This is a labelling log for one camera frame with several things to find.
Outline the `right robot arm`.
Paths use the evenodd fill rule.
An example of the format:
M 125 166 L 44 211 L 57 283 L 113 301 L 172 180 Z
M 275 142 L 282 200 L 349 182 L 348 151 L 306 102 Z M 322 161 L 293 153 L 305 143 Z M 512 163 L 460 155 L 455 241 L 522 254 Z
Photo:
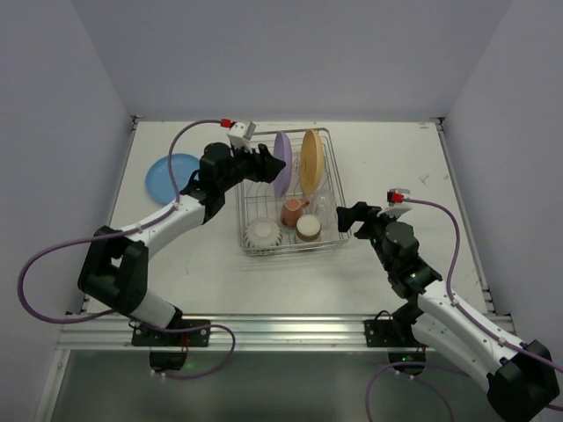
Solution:
M 338 229 L 360 223 L 355 237 L 369 241 L 392 289 L 407 301 L 393 321 L 472 378 L 503 420 L 532 420 L 559 396 L 559 366 L 542 343 L 526 343 L 471 308 L 451 278 L 423 260 L 413 227 L 399 219 L 410 202 L 392 193 L 386 209 L 364 202 L 337 207 Z

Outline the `aluminium mounting rail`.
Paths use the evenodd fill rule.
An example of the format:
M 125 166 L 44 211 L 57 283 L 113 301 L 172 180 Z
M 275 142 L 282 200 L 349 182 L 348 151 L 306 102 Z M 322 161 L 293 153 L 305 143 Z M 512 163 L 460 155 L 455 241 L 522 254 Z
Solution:
M 370 315 L 189 315 L 230 328 L 238 352 L 363 352 L 364 322 Z M 133 329 L 123 316 L 104 316 L 87 323 L 64 325 L 59 350 L 127 350 Z

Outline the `blue plate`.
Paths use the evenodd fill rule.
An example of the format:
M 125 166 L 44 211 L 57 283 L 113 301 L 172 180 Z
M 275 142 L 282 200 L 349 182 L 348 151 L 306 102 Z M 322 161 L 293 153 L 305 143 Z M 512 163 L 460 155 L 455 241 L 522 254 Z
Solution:
M 200 167 L 199 158 L 185 153 L 172 155 L 172 173 L 178 189 L 182 190 L 192 174 Z M 168 170 L 168 157 L 158 159 L 148 170 L 145 177 L 148 195 L 158 204 L 166 205 L 175 198 L 172 181 Z

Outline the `white brown cup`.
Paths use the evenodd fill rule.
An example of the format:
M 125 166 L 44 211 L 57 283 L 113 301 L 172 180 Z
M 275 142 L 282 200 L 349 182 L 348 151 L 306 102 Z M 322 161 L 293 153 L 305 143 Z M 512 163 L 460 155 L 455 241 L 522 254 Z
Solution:
M 302 215 L 296 222 L 296 242 L 305 244 L 317 241 L 321 229 L 321 222 L 315 215 Z

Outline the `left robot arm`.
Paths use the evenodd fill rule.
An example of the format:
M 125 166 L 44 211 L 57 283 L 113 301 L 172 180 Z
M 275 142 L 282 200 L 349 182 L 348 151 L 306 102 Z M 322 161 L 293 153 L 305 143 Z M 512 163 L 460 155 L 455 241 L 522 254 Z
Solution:
M 150 260 L 177 237 L 209 222 L 233 186 L 246 179 L 271 183 L 284 166 L 264 144 L 255 149 L 209 144 L 178 199 L 136 224 L 97 231 L 78 288 L 123 316 L 158 329 L 176 329 L 180 310 L 148 289 Z

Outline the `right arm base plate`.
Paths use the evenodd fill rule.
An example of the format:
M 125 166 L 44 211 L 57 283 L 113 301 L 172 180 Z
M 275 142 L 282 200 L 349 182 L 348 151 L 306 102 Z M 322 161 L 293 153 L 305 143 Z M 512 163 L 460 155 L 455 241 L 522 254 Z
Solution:
M 409 348 L 420 345 L 410 324 L 391 319 L 368 319 L 363 321 L 363 328 L 367 347 Z

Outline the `pink mug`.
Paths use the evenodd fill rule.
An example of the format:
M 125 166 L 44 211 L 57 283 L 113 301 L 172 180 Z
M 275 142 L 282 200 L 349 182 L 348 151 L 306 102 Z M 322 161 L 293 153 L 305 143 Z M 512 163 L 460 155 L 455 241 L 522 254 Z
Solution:
M 292 197 L 287 199 L 281 209 L 281 223 L 288 228 L 294 228 L 309 204 L 310 201 L 305 198 Z

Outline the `yellow plate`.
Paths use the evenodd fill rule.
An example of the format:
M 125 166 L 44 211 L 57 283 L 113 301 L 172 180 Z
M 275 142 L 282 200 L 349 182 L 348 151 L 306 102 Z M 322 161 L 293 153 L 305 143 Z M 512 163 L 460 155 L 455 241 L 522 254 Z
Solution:
M 303 193 L 313 194 L 324 174 L 323 145 L 318 133 L 307 130 L 300 151 L 300 180 Z

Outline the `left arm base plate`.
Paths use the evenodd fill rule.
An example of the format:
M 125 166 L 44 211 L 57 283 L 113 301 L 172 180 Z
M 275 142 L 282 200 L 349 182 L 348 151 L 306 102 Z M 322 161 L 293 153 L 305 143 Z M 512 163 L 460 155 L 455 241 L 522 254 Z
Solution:
M 165 333 L 155 331 L 144 324 L 130 324 L 133 331 L 131 344 L 146 347 L 207 347 L 210 321 L 205 319 L 181 319 L 172 322 L 171 330 L 192 329 L 190 332 Z

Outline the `clear glass tumbler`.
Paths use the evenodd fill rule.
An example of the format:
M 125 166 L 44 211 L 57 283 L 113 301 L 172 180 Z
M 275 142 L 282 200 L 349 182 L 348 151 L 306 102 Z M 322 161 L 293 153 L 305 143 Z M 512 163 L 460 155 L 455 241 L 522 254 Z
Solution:
M 313 194 L 311 204 L 318 219 L 328 222 L 334 214 L 336 199 L 331 190 L 319 189 Z

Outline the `white striped bowl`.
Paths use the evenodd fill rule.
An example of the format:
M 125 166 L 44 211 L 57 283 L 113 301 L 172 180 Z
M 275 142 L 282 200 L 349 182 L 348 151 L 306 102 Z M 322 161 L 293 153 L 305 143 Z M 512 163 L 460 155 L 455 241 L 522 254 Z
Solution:
M 253 251 L 271 251 L 282 244 L 282 231 L 272 219 L 260 217 L 248 225 L 244 234 L 244 246 Z

